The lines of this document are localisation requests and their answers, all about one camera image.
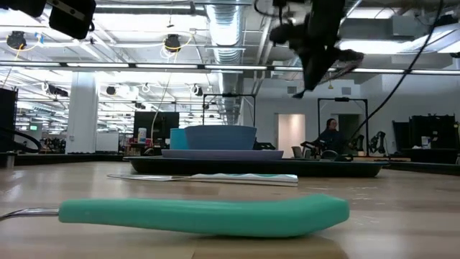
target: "blue bowl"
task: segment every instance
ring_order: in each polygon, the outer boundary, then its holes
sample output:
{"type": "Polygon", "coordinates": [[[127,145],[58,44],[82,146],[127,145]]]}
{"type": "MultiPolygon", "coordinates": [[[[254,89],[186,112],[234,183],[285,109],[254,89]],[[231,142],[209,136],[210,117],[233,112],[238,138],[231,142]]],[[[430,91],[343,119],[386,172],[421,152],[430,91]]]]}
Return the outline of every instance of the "blue bowl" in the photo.
{"type": "Polygon", "coordinates": [[[254,127],[201,125],[185,128],[191,150],[252,150],[256,140],[254,127]]]}

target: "black tray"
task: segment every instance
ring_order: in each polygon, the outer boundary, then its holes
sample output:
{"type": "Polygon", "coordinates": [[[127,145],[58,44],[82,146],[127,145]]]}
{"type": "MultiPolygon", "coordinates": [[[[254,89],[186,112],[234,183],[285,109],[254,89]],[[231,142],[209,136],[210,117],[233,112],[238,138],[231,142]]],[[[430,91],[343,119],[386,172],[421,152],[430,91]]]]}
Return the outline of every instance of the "black tray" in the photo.
{"type": "Polygon", "coordinates": [[[294,174],[300,177],[375,177],[385,162],[189,160],[126,157],[140,174],[191,176],[197,173],[294,174]]]}
{"type": "Polygon", "coordinates": [[[435,173],[447,176],[460,176],[460,165],[455,164],[390,161],[390,169],[418,173],[435,173]]]}

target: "spotlight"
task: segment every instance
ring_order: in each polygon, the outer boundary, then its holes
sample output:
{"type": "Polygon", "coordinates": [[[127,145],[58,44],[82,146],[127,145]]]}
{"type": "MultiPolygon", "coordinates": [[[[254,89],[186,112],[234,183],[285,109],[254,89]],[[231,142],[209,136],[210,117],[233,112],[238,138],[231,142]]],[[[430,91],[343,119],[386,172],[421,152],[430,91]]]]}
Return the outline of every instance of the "spotlight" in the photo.
{"type": "Polygon", "coordinates": [[[108,95],[115,95],[115,94],[116,94],[116,89],[115,89],[115,87],[113,87],[113,86],[107,87],[106,93],[107,93],[108,95]]]}
{"type": "Polygon", "coordinates": [[[27,41],[24,38],[24,32],[12,32],[10,36],[6,39],[6,43],[9,47],[14,48],[15,50],[23,50],[27,46],[27,41]]]}
{"type": "Polygon", "coordinates": [[[145,105],[141,103],[134,104],[134,107],[136,107],[137,109],[145,109],[145,105]]]}
{"type": "Polygon", "coordinates": [[[69,93],[67,91],[62,90],[54,85],[48,84],[48,94],[52,94],[54,96],[62,96],[62,97],[69,97],[69,93]]]}
{"type": "Polygon", "coordinates": [[[196,83],[190,87],[190,92],[196,96],[203,96],[203,89],[200,86],[197,86],[196,83]]]}
{"type": "Polygon", "coordinates": [[[144,93],[150,92],[149,83],[145,83],[145,85],[142,86],[142,91],[143,91],[144,93]]]}
{"type": "Polygon", "coordinates": [[[178,53],[180,50],[179,35],[168,35],[165,40],[165,47],[170,53],[178,53]]]}

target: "person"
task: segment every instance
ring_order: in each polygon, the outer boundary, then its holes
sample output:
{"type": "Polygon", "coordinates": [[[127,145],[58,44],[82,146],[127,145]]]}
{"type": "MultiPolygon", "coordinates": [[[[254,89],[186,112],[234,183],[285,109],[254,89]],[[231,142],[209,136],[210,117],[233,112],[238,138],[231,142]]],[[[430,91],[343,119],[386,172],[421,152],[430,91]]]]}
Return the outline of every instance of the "person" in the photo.
{"type": "Polygon", "coordinates": [[[325,142],[327,150],[333,150],[338,154],[342,154],[344,152],[346,140],[337,130],[337,125],[338,123],[335,119],[328,119],[326,122],[326,129],[319,135],[316,141],[322,140],[325,142]]]}

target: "black cable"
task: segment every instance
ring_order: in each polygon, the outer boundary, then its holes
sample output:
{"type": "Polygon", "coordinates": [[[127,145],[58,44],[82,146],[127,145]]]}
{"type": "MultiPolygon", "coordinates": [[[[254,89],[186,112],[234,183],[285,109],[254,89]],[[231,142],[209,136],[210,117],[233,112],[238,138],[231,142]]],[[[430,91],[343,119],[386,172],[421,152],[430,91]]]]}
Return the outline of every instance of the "black cable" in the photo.
{"type": "Polygon", "coordinates": [[[423,43],[423,46],[418,51],[418,53],[415,56],[414,60],[409,65],[408,69],[405,70],[402,73],[402,76],[401,76],[400,80],[396,83],[396,86],[390,92],[390,94],[388,94],[387,98],[385,98],[385,100],[371,114],[369,114],[369,116],[359,125],[358,129],[353,133],[351,138],[353,138],[360,131],[360,129],[390,100],[390,98],[393,96],[393,94],[395,94],[396,90],[401,86],[401,83],[404,81],[405,77],[411,72],[412,67],[415,65],[415,63],[417,62],[417,60],[420,57],[420,55],[422,54],[422,52],[425,50],[425,47],[430,42],[431,35],[433,35],[434,29],[436,28],[436,22],[438,21],[440,15],[441,15],[443,5],[444,5],[444,0],[439,0],[438,11],[436,12],[436,18],[434,19],[434,22],[431,25],[430,33],[428,34],[428,37],[426,38],[425,42],[423,43]]]}
{"type": "Polygon", "coordinates": [[[36,140],[33,137],[30,137],[29,135],[26,135],[26,134],[22,133],[22,132],[17,132],[17,131],[12,130],[12,129],[6,129],[6,128],[3,128],[3,127],[0,127],[0,133],[2,133],[2,132],[5,132],[5,133],[11,134],[11,135],[18,135],[18,136],[24,137],[24,138],[32,141],[37,146],[37,149],[32,149],[32,148],[26,147],[25,145],[10,139],[9,137],[6,137],[6,136],[0,134],[1,142],[6,143],[6,144],[10,144],[11,146],[14,147],[15,150],[21,150],[21,151],[24,151],[26,153],[38,153],[42,149],[42,144],[40,144],[40,141],[36,140]]]}
{"type": "Polygon", "coordinates": [[[259,13],[259,14],[261,14],[261,15],[263,15],[263,16],[266,16],[266,17],[278,18],[278,14],[269,14],[269,13],[267,13],[267,12],[260,11],[259,8],[257,7],[257,4],[258,4],[258,3],[259,3],[259,0],[255,0],[255,1],[254,1],[254,4],[253,4],[254,10],[255,10],[257,13],[259,13]]]}
{"type": "Polygon", "coordinates": [[[385,7],[382,8],[382,10],[380,10],[380,11],[374,16],[374,19],[376,19],[376,18],[379,16],[379,14],[381,14],[381,13],[382,13],[384,10],[386,10],[386,9],[390,9],[390,10],[393,11],[394,14],[397,14],[396,11],[395,11],[392,7],[385,6],[385,7]]]}

